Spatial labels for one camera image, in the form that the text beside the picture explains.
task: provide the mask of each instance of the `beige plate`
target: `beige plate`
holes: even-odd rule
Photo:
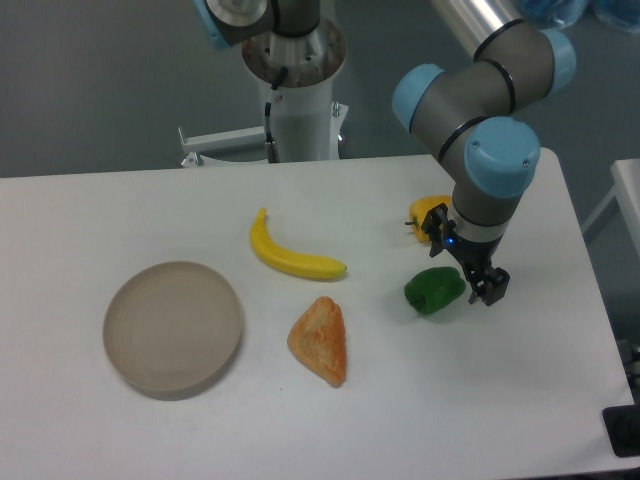
[[[111,301],[103,340],[113,366],[160,399],[209,387],[233,355],[242,309],[217,272],[190,262],[156,265],[129,280]]]

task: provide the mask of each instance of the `green bell pepper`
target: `green bell pepper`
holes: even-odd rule
[[[404,287],[404,296],[423,315],[443,309],[467,288],[453,267],[436,267],[420,272]]]

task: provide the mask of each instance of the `bread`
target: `bread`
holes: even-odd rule
[[[320,297],[295,323],[287,344],[309,370],[339,387],[347,374],[347,343],[340,307]]]

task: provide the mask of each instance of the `banana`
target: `banana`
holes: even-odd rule
[[[251,247],[264,263],[281,272],[313,280],[339,278],[347,271],[347,266],[339,260],[293,252],[276,244],[267,230],[266,215],[267,209],[261,208],[249,232]]]

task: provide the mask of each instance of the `yellow bell pepper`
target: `yellow bell pepper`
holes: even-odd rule
[[[431,195],[416,200],[409,207],[409,221],[407,225],[411,225],[413,233],[420,243],[426,243],[429,241],[429,235],[420,230],[420,226],[427,216],[427,212],[434,207],[437,207],[441,203],[451,206],[451,197],[449,195]]]

